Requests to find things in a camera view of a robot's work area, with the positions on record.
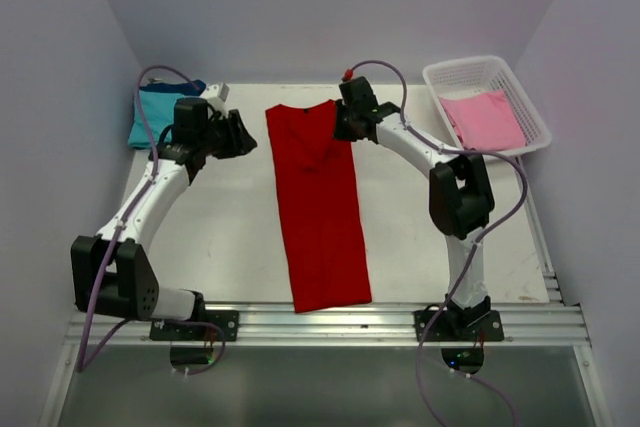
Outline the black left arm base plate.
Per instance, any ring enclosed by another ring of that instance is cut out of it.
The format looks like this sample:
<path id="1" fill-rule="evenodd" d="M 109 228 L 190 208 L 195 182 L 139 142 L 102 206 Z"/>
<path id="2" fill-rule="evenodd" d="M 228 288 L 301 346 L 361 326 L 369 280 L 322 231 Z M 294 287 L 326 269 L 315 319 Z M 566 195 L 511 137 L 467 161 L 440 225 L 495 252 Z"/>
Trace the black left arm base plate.
<path id="1" fill-rule="evenodd" d="M 201 320 L 154 321 L 149 338 L 160 342 L 235 342 L 239 326 L 237 310 L 206 310 Z"/>

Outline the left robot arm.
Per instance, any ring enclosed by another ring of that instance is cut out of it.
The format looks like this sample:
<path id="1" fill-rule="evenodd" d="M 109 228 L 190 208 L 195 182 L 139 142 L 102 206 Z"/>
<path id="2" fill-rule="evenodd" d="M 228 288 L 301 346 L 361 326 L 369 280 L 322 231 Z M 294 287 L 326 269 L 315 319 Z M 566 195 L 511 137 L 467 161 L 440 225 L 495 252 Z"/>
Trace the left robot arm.
<path id="1" fill-rule="evenodd" d="M 125 320 L 192 321 L 199 292 L 160 285 L 147 251 L 176 200 L 208 158 L 229 159 L 257 146 L 238 110 L 201 97 L 176 101 L 172 123 L 155 140 L 141 180 L 114 217 L 71 246 L 77 309 Z"/>

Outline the red t-shirt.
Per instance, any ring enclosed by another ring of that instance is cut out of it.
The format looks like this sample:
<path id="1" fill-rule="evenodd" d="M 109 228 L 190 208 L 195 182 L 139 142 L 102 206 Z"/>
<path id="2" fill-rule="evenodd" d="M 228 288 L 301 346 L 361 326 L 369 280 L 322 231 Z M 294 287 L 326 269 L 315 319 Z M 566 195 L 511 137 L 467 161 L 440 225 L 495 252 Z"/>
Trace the red t-shirt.
<path id="1" fill-rule="evenodd" d="M 334 137 L 335 101 L 265 115 L 295 311 L 371 302 L 352 147 Z"/>

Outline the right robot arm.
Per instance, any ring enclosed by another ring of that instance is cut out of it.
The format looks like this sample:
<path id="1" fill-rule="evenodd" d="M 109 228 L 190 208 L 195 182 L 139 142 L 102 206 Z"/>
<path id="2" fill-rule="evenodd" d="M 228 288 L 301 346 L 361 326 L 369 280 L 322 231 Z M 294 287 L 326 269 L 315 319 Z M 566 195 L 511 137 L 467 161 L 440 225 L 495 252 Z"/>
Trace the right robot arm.
<path id="1" fill-rule="evenodd" d="M 401 109 L 380 103 L 369 81 L 347 71 L 339 85 L 334 137 L 367 140 L 384 147 L 424 175 L 433 225 L 444 235 L 450 283 L 437 311 L 415 313 L 416 334 L 428 341 L 469 341 L 491 314 L 485 284 L 480 233 L 490 220 L 495 200 L 484 159 L 447 154 L 413 135 L 404 126 Z"/>

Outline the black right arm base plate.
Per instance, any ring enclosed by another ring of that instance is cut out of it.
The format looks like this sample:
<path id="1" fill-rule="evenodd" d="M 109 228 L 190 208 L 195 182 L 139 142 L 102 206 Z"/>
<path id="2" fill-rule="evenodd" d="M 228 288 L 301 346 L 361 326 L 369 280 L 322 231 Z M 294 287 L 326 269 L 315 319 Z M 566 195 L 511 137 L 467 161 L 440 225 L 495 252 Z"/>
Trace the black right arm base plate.
<path id="1" fill-rule="evenodd" d="M 461 309 L 451 303 L 429 327 L 439 306 L 431 304 L 413 312 L 416 339 L 425 342 L 501 342 L 505 339 L 500 313 L 489 304 Z"/>

